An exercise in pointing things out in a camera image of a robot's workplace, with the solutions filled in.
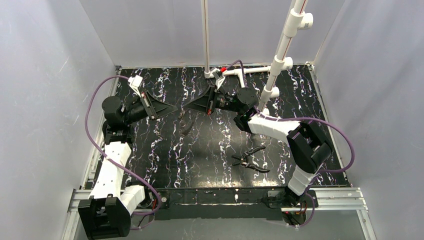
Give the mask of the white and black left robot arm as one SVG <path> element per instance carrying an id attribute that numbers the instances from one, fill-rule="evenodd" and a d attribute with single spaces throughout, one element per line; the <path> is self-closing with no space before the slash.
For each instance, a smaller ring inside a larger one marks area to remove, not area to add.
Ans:
<path id="1" fill-rule="evenodd" d="M 148 91 L 124 106 L 117 96 L 107 97 L 101 105 L 104 111 L 103 161 L 94 188 L 87 199 L 78 204 L 78 213 L 86 236 L 90 240 L 126 237 L 131 230 L 131 216 L 146 199 L 146 181 L 137 180 L 122 188 L 123 176 L 130 171 L 126 164 L 132 154 L 131 125 L 144 118 L 160 119 L 177 111 L 177 107 L 162 102 Z"/>

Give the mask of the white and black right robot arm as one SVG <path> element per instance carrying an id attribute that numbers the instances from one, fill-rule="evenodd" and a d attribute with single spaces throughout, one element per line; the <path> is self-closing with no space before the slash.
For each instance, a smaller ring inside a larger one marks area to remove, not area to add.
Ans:
<path id="1" fill-rule="evenodd" d="M 243 132 L 271 137 L 285 142 L 295 161 L 295 169 L 285 192 L 291 197 L 301 197 L 318 174 L 322 165 L 333 152 L 332 142 L 327 138 L 317 118 L 276 118 L 260 112 L 254 89 L 243 87 L 229 94 L 213 86 L 184 105 L 186 109 L 211 114 L 215 109 L 235 112 L 233 119 Z"/>

